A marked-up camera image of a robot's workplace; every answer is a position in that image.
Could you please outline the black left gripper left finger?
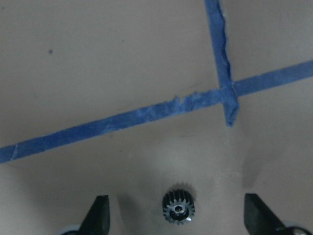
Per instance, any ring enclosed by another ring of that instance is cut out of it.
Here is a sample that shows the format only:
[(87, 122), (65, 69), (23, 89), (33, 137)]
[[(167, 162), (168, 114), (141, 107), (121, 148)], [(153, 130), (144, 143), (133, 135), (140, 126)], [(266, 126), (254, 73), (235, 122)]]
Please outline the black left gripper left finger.
[(108, 235), (110, 231), (110, 203), (108, 195), (99, 195), (83, 220), (79, 235)]

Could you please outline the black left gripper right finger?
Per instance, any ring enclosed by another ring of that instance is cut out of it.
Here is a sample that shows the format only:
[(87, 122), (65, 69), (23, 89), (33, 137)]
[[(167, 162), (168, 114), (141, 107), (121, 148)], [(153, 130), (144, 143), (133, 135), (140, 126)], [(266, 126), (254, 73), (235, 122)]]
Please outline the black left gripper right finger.
[(244, 225), (250, 235), (293, 235), (297, 227), (286, 227), (255, 193), (246, 193)]

